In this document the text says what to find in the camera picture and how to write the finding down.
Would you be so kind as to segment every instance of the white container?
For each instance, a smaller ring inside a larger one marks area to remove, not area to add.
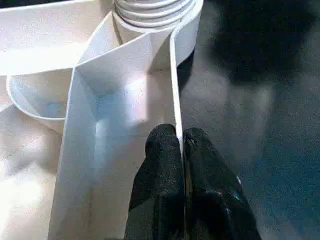
[[[28,116],[62,134],[72,68],[7,77],[14,105]]]
[[[49,240],[124,237],[148,134],[169,123],[182,142],[176,67],[195,47],[202,4],[173,33],[145,33],[75,67]]]
[[[202,5],[161,30],[128,24],[110,0],[0,10],[0,75],[14,101],[0,111],[1,240],[123,237],[149,132],[171,123],[182,141],[176,67],[195,47]],[[61,142],[61,128],[38,121],[61,126],[63,111],[46,106],[66,96]]]
[[[0,9],[0,76],[72,68],[112,0]]]

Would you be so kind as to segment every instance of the dark floor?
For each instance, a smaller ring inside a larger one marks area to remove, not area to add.
[[[303,19],[299,34],[276,29],[256,44],[239,33],[221,39],[228,10],[206,0],[192,73],[180,93],[184,128],[207,131],[239,175],[264,240],[320,239],[320,22],[309,26],[312,18],[300,10],[287,16]],[[227,21],[239,20],[239,12],[228,12]],[[215,45],[220,49],[212,51]],[[259,45],[268,59],[255,52]]]

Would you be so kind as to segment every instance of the curved edge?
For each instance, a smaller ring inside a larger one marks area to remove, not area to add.
[[[12,82],[12,76],[8,75],[6,77],[5,80],[5,88],[6,88],[6,92],[8,93],[8,96],[10,98],[10,100],[13,102],[13,104],[16,106],[17,109],[19,109],[21,112],[23,112],[24,114],[28,115],[31,118],[37,119],[37,120],[47,120],[47,121],[64,121],[65,117],[56,117],[56,118],[51,118],[51,117],[44,117],[44,116],[38,116],[38,115],[34,115],[26,110],[24,110],[15,100],[15,98],[13,97],[13,94],[11,92],[11,85],[10,83]]]
[[[110,18],[110,16],[112,16],[113,12],[112,10],[110,12],[108,12],[108,14],[103,18],[103,20],[99,23],[99,25],[94,29],[94,31],[91,33],[89,39],[85,42],[85,46],[83,47],[83,50],[81,51],[81,54],[79,54],[79,58],[76,61],[76,64],[81,64],[87,60],[82,60],[85,53],[87,52],[87,50],[90,47],[90,44],[92,43],[92,41],[95,39],[96,35],[99,33],[99,30],[101,29],[101,27],[106,23],[106,21],[108,20],[108,18]]]
[[[180,0],[163,0],[155,3],[141,3],[141,2],[130,3],[124,0],[116,0],[118,5],[120,5],[122,8],[125,8],[127,10],[129,9],[149,10],[154,8],[162,8],[170,4],[174,4],[175,2],[178,2],[178,1]]]

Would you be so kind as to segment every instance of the white plastic part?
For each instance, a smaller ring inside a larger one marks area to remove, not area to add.
[[[12,104],[6,89],[6,76],[0,76],[0,111]]]
[[[112,0],[0,9],[0,76],[72,68]]]
[[[164,28],[178,23],[194,7],[196,0],[115,0],[118,14],[140,28]]]
[[[177,60],[195,47],[202,4],[173,33],[145,33],[75,67],[49,240],[123,238],[148,134],[169,123],[182,141]]]
[[[63,133],[72,69],[7,77],[6,89],[15,106],[42,124]]]

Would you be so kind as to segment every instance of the grey floor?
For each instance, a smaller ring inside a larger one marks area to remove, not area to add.
[[[204,129],[241,178],[262,239],[319,240],[320,22],[305,32],[291,56],[300,65],[285,69],[289,75],[266,70],[235,83],[233,68],[217,64],[212,51],[223,16],[220,5],[205,1],[192,73],[180,92],[183,127]]]

